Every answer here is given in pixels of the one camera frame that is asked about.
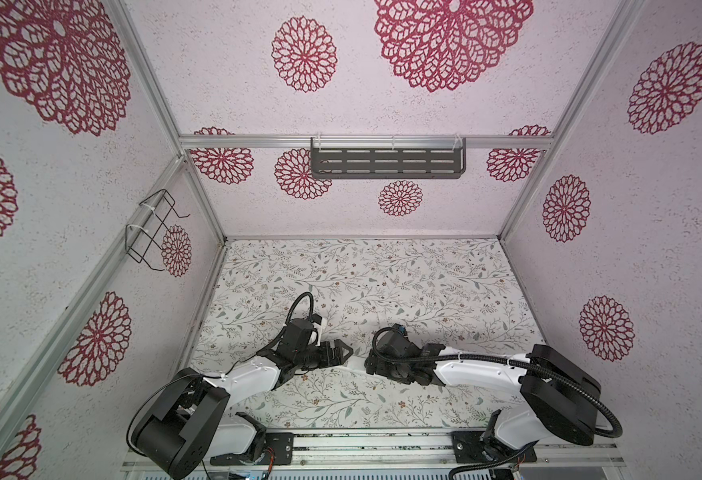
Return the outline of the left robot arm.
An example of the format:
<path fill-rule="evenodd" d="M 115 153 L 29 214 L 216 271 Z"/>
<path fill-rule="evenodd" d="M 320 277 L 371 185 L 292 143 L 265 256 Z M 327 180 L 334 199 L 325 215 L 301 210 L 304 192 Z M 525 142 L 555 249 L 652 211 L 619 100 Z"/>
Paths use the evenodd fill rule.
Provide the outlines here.
<path fill-rule="evenodd" d="M 323 340 L 321 323 L 317 314 L 288 321 L 274 340 L 228 373 L 178 371 L 138 409 L 127 429 L 128 447 L 173 479 L 203 463 L 273 462 L 267 428 L 236 405 L 298 374 L 345 364 L 353 348 L 340 339 Z"/>

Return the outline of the aluminium front rail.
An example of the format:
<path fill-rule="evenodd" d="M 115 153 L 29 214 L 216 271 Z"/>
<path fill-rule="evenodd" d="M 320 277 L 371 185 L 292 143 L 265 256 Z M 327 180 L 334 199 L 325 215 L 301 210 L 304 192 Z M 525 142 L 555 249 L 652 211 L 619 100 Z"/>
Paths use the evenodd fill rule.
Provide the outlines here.
<path fill-rule="evenodd" d="M 453 468 L 484 460 L 471 442 L 477 429 L 273 429 L 267 444 L 276 453 L 276 470 L 361 470 Z M 616 442 L 597 438 L 578 446 L 556 437 L 537 442 L 523 467 L 624 467 Z"/>

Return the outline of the dark grey wall shelf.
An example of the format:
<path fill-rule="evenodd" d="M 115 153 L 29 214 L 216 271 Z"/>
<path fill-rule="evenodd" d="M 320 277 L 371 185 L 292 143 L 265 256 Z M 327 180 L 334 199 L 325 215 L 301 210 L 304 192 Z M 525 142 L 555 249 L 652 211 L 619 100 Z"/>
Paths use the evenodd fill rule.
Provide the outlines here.
<path fill-rule="evenodd" d="M 311 138 L 309 166 L 320 180 L 452 180 L 466 171 L 465 139 L 449 146 L 325 146 Z"/>

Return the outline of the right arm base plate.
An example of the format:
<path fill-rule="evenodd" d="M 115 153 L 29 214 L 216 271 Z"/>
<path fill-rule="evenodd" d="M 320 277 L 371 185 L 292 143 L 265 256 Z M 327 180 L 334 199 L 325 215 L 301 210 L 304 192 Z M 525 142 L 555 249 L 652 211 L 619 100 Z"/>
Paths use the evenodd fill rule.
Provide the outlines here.
<path fill-rule="evenodd" d="M 458 464 L 487 464 L 503 459 L 521 463 L 537 461 L 533 448 L 525 453 L 518 453 L 518 448 L 505 446 L 493 438 L 486 438 L 483 430 L 453 431 L 450 439 Z"/>

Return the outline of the white remote control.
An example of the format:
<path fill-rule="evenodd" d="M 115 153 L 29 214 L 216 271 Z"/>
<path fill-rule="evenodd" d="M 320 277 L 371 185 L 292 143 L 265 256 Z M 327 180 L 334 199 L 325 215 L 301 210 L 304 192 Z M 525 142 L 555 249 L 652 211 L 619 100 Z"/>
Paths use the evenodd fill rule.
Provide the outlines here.
<path fill-rule="evenodd" d="M 344 364 L 344 368 L 352 373 L 366 375 L 366 358 L 360 356 L 351 356 Z"/>

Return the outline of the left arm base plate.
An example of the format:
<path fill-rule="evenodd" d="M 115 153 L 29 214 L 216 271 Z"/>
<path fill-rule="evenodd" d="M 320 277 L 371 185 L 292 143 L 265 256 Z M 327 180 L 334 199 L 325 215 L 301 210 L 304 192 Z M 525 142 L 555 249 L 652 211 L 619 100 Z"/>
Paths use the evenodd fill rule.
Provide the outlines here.
<path fill-rule="evenodd" d="M 212 466 L 285 466 L 292 463 L 295 435 L 266 432 L 257 434 L 253 444 L 241 454 L 213 455 L 207 460 Z"/>

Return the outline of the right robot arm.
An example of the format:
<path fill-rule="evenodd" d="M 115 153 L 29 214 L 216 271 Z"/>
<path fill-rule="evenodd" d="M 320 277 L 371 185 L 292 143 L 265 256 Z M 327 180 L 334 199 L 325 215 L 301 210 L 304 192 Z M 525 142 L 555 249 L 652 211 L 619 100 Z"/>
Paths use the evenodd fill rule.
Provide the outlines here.
<path fill-rule="evenodd" d="M 529 353 L 496 356 L 439 343 L 418 346 L 399 324 L 373 337 L 359 367 L 369 375 L 421 386 L 473 386 L 518 394 L 523 403 L 493 414 L 488 442 L 509 450 L 555 436 L 590 446 L 597 435 L 601 385 L 548 345 Z"/>

